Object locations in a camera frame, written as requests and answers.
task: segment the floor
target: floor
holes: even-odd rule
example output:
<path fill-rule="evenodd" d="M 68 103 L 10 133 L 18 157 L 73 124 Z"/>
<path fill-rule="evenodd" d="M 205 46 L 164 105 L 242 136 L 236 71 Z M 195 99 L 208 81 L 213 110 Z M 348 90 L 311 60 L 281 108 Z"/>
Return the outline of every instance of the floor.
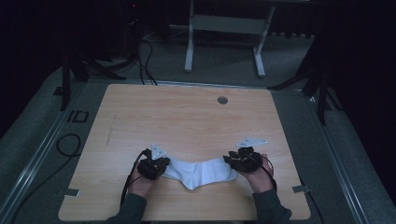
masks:
<path fill-rule="evenodd" d="M 143 43 L 139 51 L 145 62 L 152 46 L 148 70 L 159 85 L 266 89 L 294 76 L 313 40 L 303 36 L 268 36 L 262 53 L 267 75 L 261 78 L 255 73 L 252 57 L 251 48 L 257 41 L 254 36 L 197 34 L 193 68 L 185 73 L 186 30 L 175 28 L 172 32 L 170 41 L 164 42 L 155 33 L 146 31 L 144 39 L 150 45 Z M 62 150 L 73 153 L 78 141 L 60 139 L 74 133 L 80 137 L 80 149 L 83 148 L 109 83 L 141 83 L 138 64 L 116 72 L 127 79 L 117 81 L 92 76 L 87 83 L 73 79 L 72 101 L 63 112 L 59 110 L 62 98 L 53 95 L 56 87 L 62 85 L 61 69 L 43 83 L 0 141 L 1 223 L 10 222 L 12 214 L 17 214 L 13 223 L 63 223 L 57 213 L 78 158 L 62 156 L 56 145 L 59 143 Z M 328 100 L 327 125 L 321 125 L 315 97 L 306 97 L 300 92 L 305 82 L 302 80 L 283 91 L 272 91 L 297 171 L 314 199 L 306 195 L 311 218 L 292 223 L 321 223 L 318 211 L 325 223 L 395 223 L 395 206 L 347 115 Z M 73 111 L 88 112 L 88 119 L 73 122 L 69 119 Z"/>

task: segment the white metal stand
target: white metal stand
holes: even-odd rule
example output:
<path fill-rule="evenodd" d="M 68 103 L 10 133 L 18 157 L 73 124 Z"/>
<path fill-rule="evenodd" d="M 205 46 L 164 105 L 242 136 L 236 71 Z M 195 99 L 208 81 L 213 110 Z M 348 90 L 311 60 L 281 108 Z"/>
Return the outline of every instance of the white metal stand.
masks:
<path fill-rule="evenodd" d="M 190 72 L 192 69 L 194 30 L 232 32 L 261 36 L 259 45 L 253 48 L 253 54 L 257 67 L 257 74 L 259 77 L 264 77 L 265 72 L 262 64 L 262 46 L 264 45 L 265 37 L 267 37 L 274 11 L 275 7 L 270 7 L 266 20 L 196 15 L 194 14 L 194 0 L 190 0 L 189 45 L 187 46 L 184 70 L 186 72 Z"/>

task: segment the wooden table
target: wooden table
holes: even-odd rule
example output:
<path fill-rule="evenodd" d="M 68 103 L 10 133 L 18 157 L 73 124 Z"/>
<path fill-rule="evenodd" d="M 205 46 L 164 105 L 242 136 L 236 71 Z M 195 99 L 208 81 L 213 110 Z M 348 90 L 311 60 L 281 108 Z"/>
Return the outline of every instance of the wooden table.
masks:
<path fill-rule="evenodd" d="M 218 102 L 224 96 L 226 105 Z M 278 195 L 292 219 L 310 211 L 290 155 L 272 95 L 267 90 L 109 85 L 92 125 L 59 218 L 105 220 L 119 211 L 123 184 L 138 154 L 152 143 L 181 161 L 208 161 L 237 150 L 245 137 L 265 138 L 254 147 L 275 167 Z M 161 177 L 148 198 L 144 220 L 255 220 L 252 190 L 242 176 L 234 181 L 186 189 Z"/>

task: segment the forearm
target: forearm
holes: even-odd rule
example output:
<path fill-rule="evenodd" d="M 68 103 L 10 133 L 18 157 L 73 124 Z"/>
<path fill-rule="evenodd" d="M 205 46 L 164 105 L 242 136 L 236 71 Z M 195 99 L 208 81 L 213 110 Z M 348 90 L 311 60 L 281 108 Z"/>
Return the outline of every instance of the forearm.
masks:
<path fill-rule="evenodd" d="M 137 194 L 129 193 L 126 195 L 120 211 L 116 216 L 110 217 L 106 223 L 112 224 L 139 224 L 145 213 L 147 200 Z"/>
<path fill-rule="evenodd" d="M 274 189 L 262 193 L 254 193 L 253 200 L 257 210 L 257 223 L 290 223 L 291 211 L 280 204 Z"/>

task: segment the table leg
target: table leg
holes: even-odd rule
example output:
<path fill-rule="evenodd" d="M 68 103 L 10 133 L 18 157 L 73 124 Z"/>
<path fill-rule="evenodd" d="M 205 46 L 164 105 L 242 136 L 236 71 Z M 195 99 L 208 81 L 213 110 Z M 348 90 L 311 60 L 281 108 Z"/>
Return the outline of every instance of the table leg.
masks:
<path fill-rule="evenodd" d="M 187 46 L 186 63 L 184 65 L 184 70 L 190 72 L 192 69 L 192 56 L 194 54 L 194 1 L 190 1 L 190 25 L 189 25 L 189 45 Z"/>
<path fill-rule="evenodd" d="M 259 46 L 253 48 L 254 60 L 256 61 L 257 75 L 259 77 L 265 77 L 264 65 L 262 64 L 262 46 L 264 45 L 265 37 L 267 37 L 268 30 L 270 28 L 271 19 L 274 16 L 275 7 L 270 7 L 265 20 L 264 26 L 262 27 L 262 35 Z"/>

